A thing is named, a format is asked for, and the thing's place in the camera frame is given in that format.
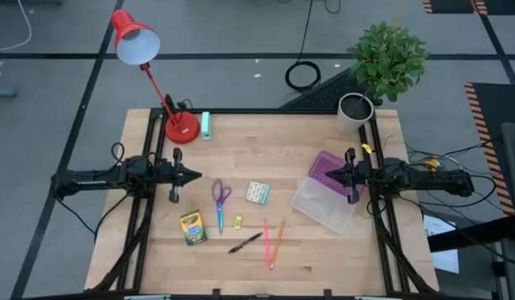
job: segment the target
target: lamp base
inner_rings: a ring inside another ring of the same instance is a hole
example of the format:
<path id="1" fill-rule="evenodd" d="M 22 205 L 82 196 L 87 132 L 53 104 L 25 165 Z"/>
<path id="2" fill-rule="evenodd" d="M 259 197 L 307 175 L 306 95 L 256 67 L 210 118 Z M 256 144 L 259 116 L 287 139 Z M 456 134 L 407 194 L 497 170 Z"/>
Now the lamp base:
<path id="1" fill-rule="evenodd" d="M 174 126 L 170 120 L 165 124 L 165 134 L 171 141 L 184 144 L 192 142 L 200 133 L 200 122 L 190 112 L 178 112 L 174 118 L 179 120 L 178 125 Z"/>

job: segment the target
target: pink pencil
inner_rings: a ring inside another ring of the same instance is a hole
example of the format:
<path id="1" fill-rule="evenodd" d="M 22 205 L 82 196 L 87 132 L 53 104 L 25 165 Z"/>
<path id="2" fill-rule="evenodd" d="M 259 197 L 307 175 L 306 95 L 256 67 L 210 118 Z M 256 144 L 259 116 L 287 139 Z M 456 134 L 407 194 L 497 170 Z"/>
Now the pink pencil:
<path id="1" fill-rule="evenodd" d="M 271 253 L 270 253 L 270 245 L 268 244 L 268 225 L 267 225 L 267 219 L 265 219 L 265 256 L 267 257 L 267 268 L 270 268 L 271 266 Z"/>

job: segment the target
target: lamp shade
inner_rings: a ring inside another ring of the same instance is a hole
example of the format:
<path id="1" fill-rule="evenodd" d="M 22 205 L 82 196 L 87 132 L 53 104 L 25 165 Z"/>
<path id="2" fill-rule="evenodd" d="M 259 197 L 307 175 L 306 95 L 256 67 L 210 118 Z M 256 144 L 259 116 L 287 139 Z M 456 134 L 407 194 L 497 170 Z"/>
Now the lamp shade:
<path id="1" fill-rule="evenodd" d="M 149 26 L 133 21 L 132 15 L 119 9 L 111 16 L 117 30 L 115 53 L 118 59 L 129 65 L 150 62 L 158 55 L 161 39 Z"/>

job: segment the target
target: gray floor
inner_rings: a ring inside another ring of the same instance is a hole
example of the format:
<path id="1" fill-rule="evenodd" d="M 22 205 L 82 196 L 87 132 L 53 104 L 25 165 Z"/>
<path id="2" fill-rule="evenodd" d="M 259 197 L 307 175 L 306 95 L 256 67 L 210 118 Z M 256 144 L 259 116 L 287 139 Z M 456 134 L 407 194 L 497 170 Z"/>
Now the gray floor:
<path id="1" fill-rule="evenodd" d="M 337 0 L 328 1 L 331 8 L 336 7 Z M 11 52 L 96 53 L 114 4 L 115 0 L 65 0 L 61 7 L 26 4 L 32 41 Z M 308 53 L 342 53 L 371 23 L 393 23 L 400 1 L 343 0 L 338 15 L 328 14 L 323 4 L 318 1 L 313 6 Z M 139 22 L 157 29 L 162 53 L 297 53 L 308 0 L 287 4 L 279 0 L 126 0 L 124 8 Z M 515 17 L 489 19 L 504 50 L 515 53 Z M 432 53 L 495 53 L 477 15 L 429 15 L 420 1 L 410 1 L 402 25 L 427 41 Z M 26 35 L 16 4 L 0 4 L 0 47 L 19 43 Z M 108 52 L 114 52 L 113 45 Z M 323 79 L 353 63 L 314 62 Z M 0 60 L 0 85 L 19 89 L 17 98 L 0 99 L 0 299 L 8 298 L 13 289 L 93 63 Z M 152 73 L 165 93 L 175 100 L 190 98 L 195 107 L 277 108 L 297 96 L 283 81 L 292 63 L 282 59 L 167 60 L 154 61 Z M 407 142 L 435 153 L 478 143 L 463 84 L 508 83 L 502 64 L 429 61 L 426 69 L 418 87 L 396 104 L 384 105 L 398 109 Z M 297 70 L 294 80 L 311 81 L 311 72 L 306 71 Z M 109 147 L 120 137 L 126 111 L 157 105 L 149 81 L 138 68 L 104 61 L 69 167 L 109 166 Z M 488 170 L 481 150 L 458 160 L 479 172 Z M 462 201 L 440 196 L 449 202 Z M 103 192 L 88 192 L 66 201 L 93 227 L 104 197 Z M 422 192 L 419 197 L 432 201 Z M 495 197 L 491 200 L 498 203 Z M 488 203 L 462 212 L 481 221 L 502 216 Z M 56 207 L 25 296 L 82 291 L 92 250 L 92 235 L 69 212 Z"/>

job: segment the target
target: white paper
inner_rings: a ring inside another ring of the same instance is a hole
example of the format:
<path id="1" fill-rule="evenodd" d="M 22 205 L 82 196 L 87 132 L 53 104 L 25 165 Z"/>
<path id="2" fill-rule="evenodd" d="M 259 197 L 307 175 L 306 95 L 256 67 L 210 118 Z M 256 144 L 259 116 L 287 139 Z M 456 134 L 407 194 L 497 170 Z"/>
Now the white paper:
<path id="1" fill-rule="evenodd" d="M 446 224 L 439 218 L 424 215 L 424 231 L 426 232 L 427 237 L 434 234 L 449 232 L 454 229 L 454 227 Z M 457 249 L 432 253 L 432 260 L 435 268 L 459 274 Z"/>

